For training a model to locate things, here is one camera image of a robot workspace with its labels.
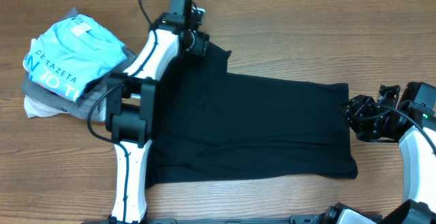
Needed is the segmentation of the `black t-shirt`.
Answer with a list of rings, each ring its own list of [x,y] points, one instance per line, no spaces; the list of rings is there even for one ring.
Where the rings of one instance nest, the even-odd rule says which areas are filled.
[[[290,174],[357,177],[338,110],[349,97],[346,84],[230,74],[229,57],[210,44],[203,57],[185,54],[166,70],[148,187]]]

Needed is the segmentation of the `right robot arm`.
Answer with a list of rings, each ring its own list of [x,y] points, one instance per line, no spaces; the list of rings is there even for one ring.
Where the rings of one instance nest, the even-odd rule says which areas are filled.
[[[403,201],[380,223],[435,222],[435,87],[425,82],[380,86],[378,97],[339,108],[363,142],[396,143],[403,160]]]

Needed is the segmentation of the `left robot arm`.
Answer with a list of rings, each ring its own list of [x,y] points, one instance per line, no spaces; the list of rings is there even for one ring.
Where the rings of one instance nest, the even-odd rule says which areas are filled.
[[[209,36],[198,30],[204,15],[192,0],[170,0],[169,10],[151,24],[136,60],[108,78],[105,124],[117,160],[109,223],[141,223],[146,218],[146,165],[155,137],[159,81],[182,54],[205,55]]]

